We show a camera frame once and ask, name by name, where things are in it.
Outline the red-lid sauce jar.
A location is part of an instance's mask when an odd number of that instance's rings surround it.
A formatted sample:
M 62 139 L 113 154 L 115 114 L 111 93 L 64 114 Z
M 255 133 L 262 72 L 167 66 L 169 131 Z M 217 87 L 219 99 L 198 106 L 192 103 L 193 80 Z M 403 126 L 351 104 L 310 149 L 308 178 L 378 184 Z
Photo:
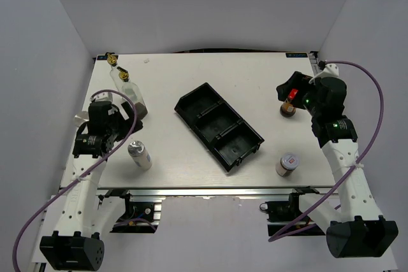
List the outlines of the red-lid sauce jar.
M 290 118 L 296 113 L 296 108 L 292 105 L 292 100 L 296 97 L 297 93 L 297 89 L 292 89 L 286 100 L 281 105 L 280 114 L 283 117 Z

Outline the glass bottle with dark sauce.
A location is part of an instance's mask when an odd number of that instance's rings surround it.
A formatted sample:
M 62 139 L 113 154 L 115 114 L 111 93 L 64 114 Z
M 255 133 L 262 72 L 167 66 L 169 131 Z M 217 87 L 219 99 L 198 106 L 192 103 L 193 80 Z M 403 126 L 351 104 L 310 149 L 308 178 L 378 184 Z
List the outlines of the glass bottle with dark sauce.
M 119 70 L 119 79 L 121 81 L 119 85 L 120 91 L 130 98 L 136 108 L 138 118 L 143 120 L 148 114 L 148 110 L 139 87 L 130 80 L 127 70 L 120 66 L 117 69 Z

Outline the silver-lid white seasoning bottle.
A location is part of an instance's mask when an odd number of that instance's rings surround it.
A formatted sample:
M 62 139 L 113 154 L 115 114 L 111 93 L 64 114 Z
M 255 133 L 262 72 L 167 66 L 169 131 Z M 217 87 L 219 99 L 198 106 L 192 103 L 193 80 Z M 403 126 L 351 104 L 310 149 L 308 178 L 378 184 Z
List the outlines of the silver-lid white seasoning bottle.
M 141 141 L 132 141 L 127 146 L 127 151 L 138 169 L 147 171 L 152 167 L 152 159 Z

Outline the clear glass gold-spout bottle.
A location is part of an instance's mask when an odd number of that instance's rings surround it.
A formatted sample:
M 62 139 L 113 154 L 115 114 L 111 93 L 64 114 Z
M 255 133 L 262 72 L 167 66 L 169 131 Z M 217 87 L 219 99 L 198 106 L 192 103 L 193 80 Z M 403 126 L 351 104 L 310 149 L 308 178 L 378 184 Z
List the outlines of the clear glass gold-spout bottle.
M 118 70 L 117 57 L 113 54 L 107 53 L 107 63 L 109 63 L 111 71 L 110 76 L 115 84 L 116 89 L 120 92 L 122 90 L 122 80 L 119 77 L 120 71 Z

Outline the white-label lid spice jar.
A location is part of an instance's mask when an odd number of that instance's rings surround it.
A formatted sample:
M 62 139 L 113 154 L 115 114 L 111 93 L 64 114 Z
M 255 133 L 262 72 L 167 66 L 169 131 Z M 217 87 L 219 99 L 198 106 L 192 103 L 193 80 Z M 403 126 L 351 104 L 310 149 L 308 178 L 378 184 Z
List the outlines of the white-label lid spice jar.
M 275 165 L 275 170 L 280 176 L 289 176 L 300 164 L 299 157 L 293 153 L 285 153 Z

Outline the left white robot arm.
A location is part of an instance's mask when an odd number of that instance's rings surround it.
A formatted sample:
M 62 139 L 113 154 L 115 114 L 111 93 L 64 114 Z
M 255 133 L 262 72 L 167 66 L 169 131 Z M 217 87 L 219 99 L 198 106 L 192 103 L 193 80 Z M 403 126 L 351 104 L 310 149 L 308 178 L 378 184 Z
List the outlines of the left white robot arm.
M 66 201 L 53 233 L 40 241 L 40 251 L 54 270 L 97 271 L 105 252 L 103 234 L 112 229 L 115 217 L 129 220 L 134 215 L 135 205 L 124 198 L 96 207 L 107 158 L 143 127 L 132 104 L 121 106 L 127 117 L 110 101 L 92 102 L 88 121 L 76 132 L 73 176 L 63 192 Z

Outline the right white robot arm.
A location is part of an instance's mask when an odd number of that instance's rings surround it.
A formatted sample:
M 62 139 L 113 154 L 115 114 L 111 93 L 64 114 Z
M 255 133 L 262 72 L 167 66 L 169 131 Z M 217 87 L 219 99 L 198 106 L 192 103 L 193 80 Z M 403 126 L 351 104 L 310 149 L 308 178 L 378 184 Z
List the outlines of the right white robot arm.
M 377 206 L 361 165 L 358 136 L 344 114 L 347 86 L 335 76 L 312 78 L 294 72 L 277 87 L 280 101 L 296 91 L 292 105 L 311 115 L 312 132 L 326 157 L 339 195 L 340 208 L 327 202 L 329 194 L 299 194 L 288 204 L 296 221 L 310 218 L 326 236 L 335 258 L 381 257 L 398 236 L 395 221 L 386 220 Z

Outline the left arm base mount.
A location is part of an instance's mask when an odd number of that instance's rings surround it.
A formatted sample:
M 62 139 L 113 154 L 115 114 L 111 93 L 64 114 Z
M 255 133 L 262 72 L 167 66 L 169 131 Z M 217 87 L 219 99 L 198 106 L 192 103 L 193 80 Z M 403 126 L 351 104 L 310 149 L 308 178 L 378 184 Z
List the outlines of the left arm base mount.
M 138 197 L 125 190 L 112 192 L 124 201 L 125 211 L 117 219 L 112 233 L 154 234 L 161 218 L 162 200 L 154 197 Z

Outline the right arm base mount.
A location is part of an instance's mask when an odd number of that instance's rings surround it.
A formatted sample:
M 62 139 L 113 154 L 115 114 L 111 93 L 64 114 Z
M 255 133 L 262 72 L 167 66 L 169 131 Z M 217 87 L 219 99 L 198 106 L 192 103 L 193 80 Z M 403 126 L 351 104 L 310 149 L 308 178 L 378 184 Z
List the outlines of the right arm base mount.
M 320 192 L 312 187 L 298 187 L 289 194 L 287 200 L 273 200 L 260 204 L 260 211 L 268 215 L 267 228 L 269 237 L 272 237 L 278 230 L 302 214 L 299 210 L 298 200 L 300 196 L 305 194 L 320 195 Z M 310 228 L 302 232 L 295 233 L 295 236 L 324 236 L 324 232 L 318 228 L 318 226 L 316 226 L 309 217 L 302 218 L 301 221 L 297 222 L 295 225 L 292 225 L 286 231 L 286 233 L 303 229 L 304 227 L 308 226 L 310 226 Z

